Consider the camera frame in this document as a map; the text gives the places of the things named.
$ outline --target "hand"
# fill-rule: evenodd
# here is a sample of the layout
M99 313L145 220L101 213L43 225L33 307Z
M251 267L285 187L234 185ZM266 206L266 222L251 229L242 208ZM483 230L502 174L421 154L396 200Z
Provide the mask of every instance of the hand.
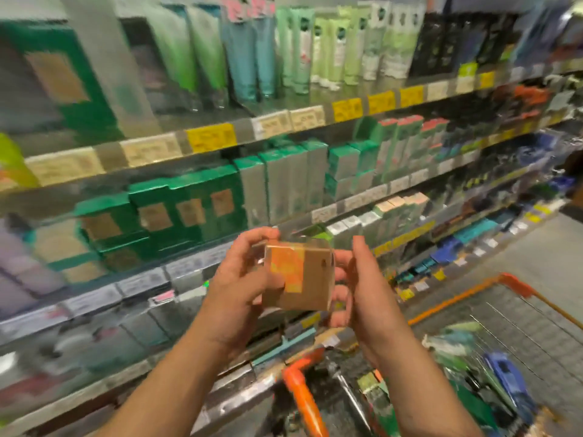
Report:
M387 345L387 334L407 325L364 237L354 236L352 248L353 251L334 251L336 266L342 270L336 271L336 280L346 285L336 285L332 301L345 302L346 309L333 312L329 324L352 327L365 356L378 367L378 355Z
M263 311L261 294L267 289L283 289L285 283L281 275L266 267L247 272L253 262L252 245L266 239L279 239L279 230L261 227L239 235L210 281L194 320L202 339L226 362L240 355L249 342Z

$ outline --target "right hand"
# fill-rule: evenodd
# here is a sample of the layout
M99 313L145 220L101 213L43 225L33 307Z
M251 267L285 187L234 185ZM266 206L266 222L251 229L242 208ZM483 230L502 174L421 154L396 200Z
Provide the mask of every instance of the right hand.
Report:
M352 251L335 250L334 257L341 270L336 280L346 285L336 285L332 301L345 302L346 309L332 312L329 325L351 327L365 357L378 367L388 335L407 324L363 236L354 236Z

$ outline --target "left hand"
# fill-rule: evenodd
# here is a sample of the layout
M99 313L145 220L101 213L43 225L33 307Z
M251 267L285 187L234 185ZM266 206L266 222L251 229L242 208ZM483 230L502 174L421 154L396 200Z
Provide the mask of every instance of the left hand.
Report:
M230 361L244 351L263 311L260 296L268 289L283 289L285 284L281 275L263 266L247 272L251 247L266 239L279 239L279 230L260 227L239 235L210 281L194 320L200 338L217 350L221 359Z

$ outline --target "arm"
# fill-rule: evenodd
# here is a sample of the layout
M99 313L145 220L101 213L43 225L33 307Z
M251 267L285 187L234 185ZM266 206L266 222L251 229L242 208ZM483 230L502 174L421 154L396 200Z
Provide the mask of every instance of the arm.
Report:
M352 318L365 356L387 381L403 436L483 437L413 335L364 238L355 236L353 243L353 252L336 252L349 288L335 289L335 298L346 300L347 309L333 313L331 326L346 326Z
M218 373L255 330L259 296L283 287L283 278L263 267L247 273L251 246L277 237L277 229L264 227L233 242L193 324L97 437L190 435Z

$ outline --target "orange label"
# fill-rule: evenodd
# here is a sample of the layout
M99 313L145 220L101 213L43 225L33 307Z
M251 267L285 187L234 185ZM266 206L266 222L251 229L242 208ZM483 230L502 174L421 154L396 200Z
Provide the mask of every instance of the orange label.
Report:
M284 292L301 293L304 281L304 257L302 246L275 247L271 249L270 270L279 273L286 281Z

